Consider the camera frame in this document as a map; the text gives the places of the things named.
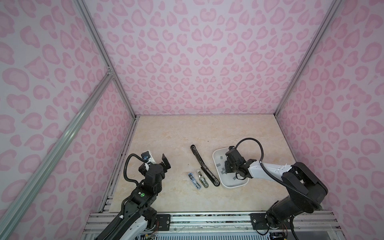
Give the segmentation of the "aluminium diagonal frame bar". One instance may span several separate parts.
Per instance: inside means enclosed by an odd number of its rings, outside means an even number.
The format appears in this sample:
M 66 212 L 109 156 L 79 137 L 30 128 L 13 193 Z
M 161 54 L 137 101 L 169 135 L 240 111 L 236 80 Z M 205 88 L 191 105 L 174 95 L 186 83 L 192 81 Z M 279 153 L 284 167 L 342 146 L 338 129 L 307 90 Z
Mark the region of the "aluminium diagonal frame bar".
M 89 98 L 85 101 L 76 116 L 70 122 L 50 152 L 43 159 L 35 173 L 12 202 L 1 219 L 1 239 L 7 240 L 33 203 L 34 199 L 48 180 L 59 160 L 74 140 L 75 136 L 87 120 L 88 116 L 98 103 L 106 88 L 113 80 L 113 74 L 106 74 Z

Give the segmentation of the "aluminium frame corner post left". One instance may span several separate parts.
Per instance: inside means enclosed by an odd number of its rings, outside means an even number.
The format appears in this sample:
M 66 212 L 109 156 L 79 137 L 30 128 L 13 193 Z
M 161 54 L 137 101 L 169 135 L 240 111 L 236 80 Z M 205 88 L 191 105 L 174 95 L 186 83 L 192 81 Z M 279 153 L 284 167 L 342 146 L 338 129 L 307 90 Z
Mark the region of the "aluminium frame corner post left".
M 118 77 L 118 74 L 111 62 L 111 59 L 107 53 L 107 49 L 102 41 L 102 38 L 97 30 L 96 24 L 91 16 L 91 13 L 88 9 L 88 6 L 85 1 L 83 0 L 74 0 L 74 4 L 76 5 L 79 14 L 81 15 L 82 19 L 85 22 L 85 26 L 88 29 L 93 42 L 102 58 L 104 61 L 105 66 L 107 67 L 109 73 L 112 75 L 113 81 L 115 86 L 118 89 L 118 92 L 120 96 L 122 97 L 123 103 L 125 104 L 126 108 L 130 112 L 130 116 L 135 120 L 137 118 L 137 115 L 134 113 L 133 107 L 131 103 L 129 102 L 129 98 L 127 93 L 124 90 L 123 84 L 120 81 L 120 78 Z

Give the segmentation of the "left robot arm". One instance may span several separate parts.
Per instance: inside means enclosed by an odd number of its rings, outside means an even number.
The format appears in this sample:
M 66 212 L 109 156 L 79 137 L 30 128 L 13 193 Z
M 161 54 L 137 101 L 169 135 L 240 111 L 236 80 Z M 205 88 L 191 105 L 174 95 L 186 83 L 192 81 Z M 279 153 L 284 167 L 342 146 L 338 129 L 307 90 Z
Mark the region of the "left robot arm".
M 128 177 L 128 164 L 131 158 L 142 162 L 138 170 L 144 179 L 140 182 Z M 165 155 L 162 155 L 162 161 L 158 164 L 149 151 L 140 156 L 130 154 L 124 162 L 123 177 L 125 181 L 134 183 L 136 188 L 122 200 L 120 212 L 96 239 L 135 240 L 145 230 L 155 229 L 157 211 L 151 205 L 162 191 L 162 181 L 170 168 L 171 165 Z

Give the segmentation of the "blue small stapler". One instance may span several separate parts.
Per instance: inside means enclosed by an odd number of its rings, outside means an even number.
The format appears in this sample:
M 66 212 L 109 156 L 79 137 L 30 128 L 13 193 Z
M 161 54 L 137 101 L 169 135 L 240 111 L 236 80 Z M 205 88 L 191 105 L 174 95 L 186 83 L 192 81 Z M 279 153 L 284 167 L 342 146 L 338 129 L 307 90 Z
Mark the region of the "blue small stapler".
M 188 177 L 197 190 L 200 190 L 202 188 L 202 186 L 197 182 L 197 180 L 195 179 L 195 177 L 192 173 L 189 173 Z

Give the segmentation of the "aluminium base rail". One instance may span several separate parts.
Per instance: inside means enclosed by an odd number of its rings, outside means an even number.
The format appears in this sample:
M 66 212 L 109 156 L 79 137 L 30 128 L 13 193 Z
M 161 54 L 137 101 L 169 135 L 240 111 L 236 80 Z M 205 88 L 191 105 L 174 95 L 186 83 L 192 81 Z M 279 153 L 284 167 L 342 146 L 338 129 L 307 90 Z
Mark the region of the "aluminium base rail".
M 269 229 L 263 212 L 170 212 L 159 213 L 156 232 L 143 232 L 139 240 L 343 240 L 344 234 L 331 211 L 301 214 Z

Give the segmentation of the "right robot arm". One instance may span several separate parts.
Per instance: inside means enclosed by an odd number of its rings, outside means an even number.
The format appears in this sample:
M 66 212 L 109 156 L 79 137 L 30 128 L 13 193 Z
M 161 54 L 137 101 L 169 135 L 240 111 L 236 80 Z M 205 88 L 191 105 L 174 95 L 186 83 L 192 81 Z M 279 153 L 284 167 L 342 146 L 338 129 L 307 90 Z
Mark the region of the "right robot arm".
M 264 179 L 284 186 L 288 196 L 275 202 L 267 211 L 264 224 L 271 229 L 280 227 L 291 216 L 320 210 L 329 190 L 303 163 L 279 166 L 264 164 L 262 160 L 245 160 L 236 147 L 226 152 L 226 172 L 244 179 Z

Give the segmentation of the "aluminium frame corner post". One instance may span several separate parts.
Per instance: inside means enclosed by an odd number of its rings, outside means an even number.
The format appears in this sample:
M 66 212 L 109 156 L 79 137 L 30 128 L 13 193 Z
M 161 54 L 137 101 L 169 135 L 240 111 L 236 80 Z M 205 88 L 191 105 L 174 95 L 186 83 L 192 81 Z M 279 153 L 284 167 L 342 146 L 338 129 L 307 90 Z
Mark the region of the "aluminium frame corner post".
M 107 53 L 107 49 L 102 41 L 102 38 L 97 30 L 96 24 L 91 16 L 91 13 L 88 9 L 88 6 L 85 1 L 83 0 L 74 0 L 74 4 L 76 5 L 79 14 L 81 15 L 82 19 L 85 22 L 85 26 L 88 29 L 93 42 L 102 58 L 104 61 L 105 66 L 107 67 L 109 73 L 112 75 L 113 81 L 115 86 L 118 89 L 118 92 L 120 96 L 122 97 L 123 103 L 125 104 L 126 108 L 130 112 L 130 116 L 135 120 L 137 118 L 137 115 L 134 113 L 133 107 L 131 103 L 129 102 L 129 98 L 127 93 L 124 90 L 123 84 L 120 81 L 120 78 L 118 77 L 118 74 L 111 62 L 111 59 Z
M 291 93 L 294 90 L 294 87 L 299 82 L 301 76 L 304 73 L 305 68 L 307 67 L 312 56 L 315 54 L 317 48 L 319 47 L 319 45 L 322 41 L 322 38 L 325 36 L 326 32 L 331 27 L 334 19 L 338 15 L 338 12 L 341 10 L 344 2 L 345 1 L 342 1 L 342 0 L 333 0 L 331 2 L 331 5 L 325 14 L 325 17 L 323 18 L 321 24 L 319 25 L 312 41 L 310 42 L 310 45 L 309 45 L 307 51 L 305 52 L 305 54 L 303 56 L 302 61 L 300 62 L 297 70 L 295 71 L 295 73 L 294 73 L 286 91 L 284 92 L 283 97 L 282 97 L 282 99 L 281 99 L 281 101 L 280 101 L 280 103 L 279 103 L 279 105 L 278 105 L 278 107 L 274 113 L 274 116 L 276 119 L 282 113 L 283 107 L 287 103 Z

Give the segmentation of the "white plastic tray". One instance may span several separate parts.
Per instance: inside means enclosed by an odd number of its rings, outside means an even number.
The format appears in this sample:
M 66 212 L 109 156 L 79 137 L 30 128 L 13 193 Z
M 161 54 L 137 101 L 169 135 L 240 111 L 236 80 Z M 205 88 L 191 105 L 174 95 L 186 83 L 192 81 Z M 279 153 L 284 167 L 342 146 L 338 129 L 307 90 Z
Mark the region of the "white plastic tray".
M 234 189 L 245 186 L 249 180 L 236 177 L 236 173 L 230 170 L 226 152 L 228 148 L 222 148 L 213 152 L 213 160 L 222 186 L 226 189 Z

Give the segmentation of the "aluminium frame corner post right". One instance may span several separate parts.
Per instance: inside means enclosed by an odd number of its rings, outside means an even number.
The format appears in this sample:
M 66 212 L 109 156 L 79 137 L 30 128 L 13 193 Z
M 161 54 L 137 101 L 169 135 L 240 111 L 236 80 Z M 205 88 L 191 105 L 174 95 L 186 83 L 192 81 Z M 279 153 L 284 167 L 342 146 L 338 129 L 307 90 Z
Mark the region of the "aluminium frame corner post right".
M 322 41 L 322 38 L 325 36 L 326 32 L 331 27 L 334 19 L 338 15 L 338 12 L 341 10 L 344 2 L 345 1 L 342 1 L 342 0 L 333 0 L 331 2 L 331 5 L 325 14 L 325 17 L 323 18 L 321 24 L 319 25 L 312 41 L 310 42 L 310 45 L 309 45 L 307 51 L 305 52 L 305 54 L 303 56 L 302 61 L 300 62 L 297 70 L 295 71 L 295 73 L 294 73 L 286 91 L 284 92 L 283 97 L 282 97 L 282 99 L 281 99 L 281 101 L 280 101 L 280 103 L 279 103 L 279 105 L 278 105 L 278 107 L 274 113 L 274 116 L 276 119 L 282 113 L 283 107 L 287 103 L 291 93 L 294 90 L 294 87 L 299 82 L 301 76 L 304 73 L 305 68 L 307 67 L 312 56 L 315 54 L 317 48 L 319 47 L 319 45 Z

